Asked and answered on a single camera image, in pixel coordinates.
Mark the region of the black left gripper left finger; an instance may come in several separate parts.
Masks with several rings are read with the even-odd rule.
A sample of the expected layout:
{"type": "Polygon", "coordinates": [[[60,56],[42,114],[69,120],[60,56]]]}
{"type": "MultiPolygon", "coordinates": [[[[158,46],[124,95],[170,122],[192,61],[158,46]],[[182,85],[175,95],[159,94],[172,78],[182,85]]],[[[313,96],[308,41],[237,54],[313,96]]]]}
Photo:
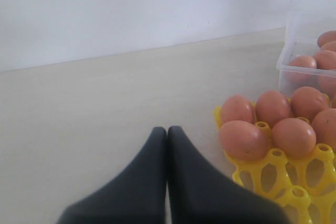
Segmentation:
{"type": "Polygon", "coordinates": [[[165,223],[167,133],[154,127],[113,180],[68,206],[58,223],[165,223]]]}

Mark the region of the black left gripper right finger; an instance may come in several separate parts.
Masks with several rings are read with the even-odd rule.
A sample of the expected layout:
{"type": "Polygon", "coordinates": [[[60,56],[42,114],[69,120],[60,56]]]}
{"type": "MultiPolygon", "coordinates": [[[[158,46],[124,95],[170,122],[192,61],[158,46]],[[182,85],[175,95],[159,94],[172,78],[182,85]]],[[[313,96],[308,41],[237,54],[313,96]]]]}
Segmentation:
{"type": "Polygon", "coordinates": [[[211,165],[180,126],[167,134],[167,183],[173,223],[288,223],[275,203],[242,188],[211,165]]]}

